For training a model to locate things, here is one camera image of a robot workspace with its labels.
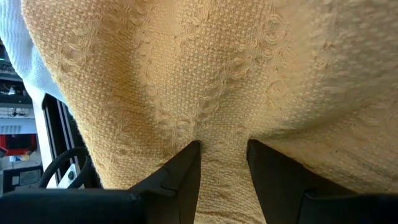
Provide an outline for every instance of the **knit blanket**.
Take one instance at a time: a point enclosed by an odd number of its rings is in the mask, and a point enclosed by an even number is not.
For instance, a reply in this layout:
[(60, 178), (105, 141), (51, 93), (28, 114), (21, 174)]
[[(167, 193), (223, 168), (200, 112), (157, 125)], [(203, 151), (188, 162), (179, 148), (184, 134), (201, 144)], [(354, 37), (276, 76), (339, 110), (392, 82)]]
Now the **knit blanket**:
[(24, 0), (101, 182), (203, 145), (195, 223), (265, 223), (248, 139), (398, 192), (398, 1)]

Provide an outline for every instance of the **red object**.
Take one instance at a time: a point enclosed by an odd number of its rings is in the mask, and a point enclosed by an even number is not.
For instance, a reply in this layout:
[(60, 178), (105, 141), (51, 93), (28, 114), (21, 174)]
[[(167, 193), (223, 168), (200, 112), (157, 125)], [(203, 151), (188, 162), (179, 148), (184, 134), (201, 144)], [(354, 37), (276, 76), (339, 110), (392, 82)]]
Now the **red object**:
[(36, 149), (35, 134), (0, 134), (0, 157), (25, 155)]

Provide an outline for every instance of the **white cloth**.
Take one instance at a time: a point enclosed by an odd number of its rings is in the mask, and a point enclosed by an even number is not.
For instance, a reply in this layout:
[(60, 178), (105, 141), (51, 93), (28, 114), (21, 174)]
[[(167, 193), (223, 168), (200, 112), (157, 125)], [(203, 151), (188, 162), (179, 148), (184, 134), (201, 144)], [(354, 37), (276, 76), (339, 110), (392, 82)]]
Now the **white cloth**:
[(65, 103), (42, 57), (34, 46), (21, 13), (21, 0), (0, 0), (0, 38), (10, 62), (24, 83)]

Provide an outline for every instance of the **black plastic piece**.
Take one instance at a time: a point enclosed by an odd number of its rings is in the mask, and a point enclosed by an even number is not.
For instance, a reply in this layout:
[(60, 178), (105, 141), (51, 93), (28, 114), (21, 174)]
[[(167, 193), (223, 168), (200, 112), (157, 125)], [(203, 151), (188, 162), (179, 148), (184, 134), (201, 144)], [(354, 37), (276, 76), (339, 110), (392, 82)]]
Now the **black plastic piece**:
[(396, 195), (358, 195), (257, 140), (247, 160), (267, 224), (398, 223)]
[(398, 223), (397, 195), (353, 195), (350, 197), (303, 197), (298, 224)]
[(192, 224), (200, 160), (195, 141), (129, 190), (16, 190), (0, 198), (1, 222)]

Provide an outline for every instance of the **woven fabric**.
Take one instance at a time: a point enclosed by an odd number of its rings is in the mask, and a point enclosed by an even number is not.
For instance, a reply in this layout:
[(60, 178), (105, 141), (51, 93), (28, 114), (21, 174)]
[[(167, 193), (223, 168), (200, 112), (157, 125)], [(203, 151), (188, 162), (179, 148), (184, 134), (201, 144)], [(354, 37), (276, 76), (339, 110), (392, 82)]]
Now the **woven fabric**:
[(195, 222), (264, 223), (252, 138), (358, 192), (398, 191), (398, 1), (22, 9), (107, 188), (132, 186), (200, 140)]

